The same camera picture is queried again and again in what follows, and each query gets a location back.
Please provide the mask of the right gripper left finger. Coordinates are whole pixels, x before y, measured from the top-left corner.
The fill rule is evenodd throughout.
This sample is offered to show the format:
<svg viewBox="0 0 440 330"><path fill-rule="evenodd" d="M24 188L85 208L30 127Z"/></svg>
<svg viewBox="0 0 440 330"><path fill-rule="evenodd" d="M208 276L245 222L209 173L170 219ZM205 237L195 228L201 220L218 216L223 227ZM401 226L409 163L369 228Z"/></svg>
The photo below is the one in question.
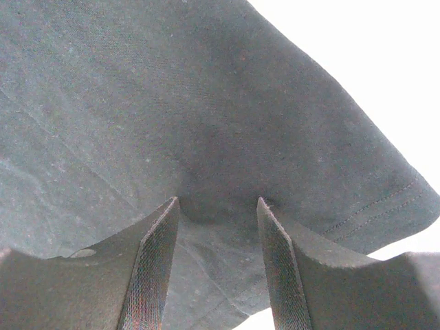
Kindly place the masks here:
<svg viewBox="0 0 440 330"><path fill-rule="evenodd" d="M160 329L179 219L173 197L66 258L1 248L1 328Z"/></svg>

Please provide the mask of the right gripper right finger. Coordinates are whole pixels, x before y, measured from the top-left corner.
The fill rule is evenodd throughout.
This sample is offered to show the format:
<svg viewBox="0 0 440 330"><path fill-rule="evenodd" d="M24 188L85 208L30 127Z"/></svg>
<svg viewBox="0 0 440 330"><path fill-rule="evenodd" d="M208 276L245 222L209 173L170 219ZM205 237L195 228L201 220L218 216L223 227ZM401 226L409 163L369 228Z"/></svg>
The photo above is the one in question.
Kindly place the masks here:
<svg viewBox="0 0 440 330"><path fill-rule="evenodd" d="M308 228L281 225L264 199L258 231L277 329L438 329L439 254L378 261Z"/></svg>

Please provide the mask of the black t shirt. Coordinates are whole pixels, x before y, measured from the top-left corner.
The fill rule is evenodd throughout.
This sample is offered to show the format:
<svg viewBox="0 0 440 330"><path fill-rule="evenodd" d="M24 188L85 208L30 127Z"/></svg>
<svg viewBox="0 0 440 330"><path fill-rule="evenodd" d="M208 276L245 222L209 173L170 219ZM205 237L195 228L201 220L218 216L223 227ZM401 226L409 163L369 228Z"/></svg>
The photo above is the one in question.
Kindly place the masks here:
<svg viewBox="0 0 440 330"><path fill-rule="evenodd" d="M179 198L165 329L269 298L256 205L369 254L439 195L247 1L2 1L1 244L70 255Z"/></svg>

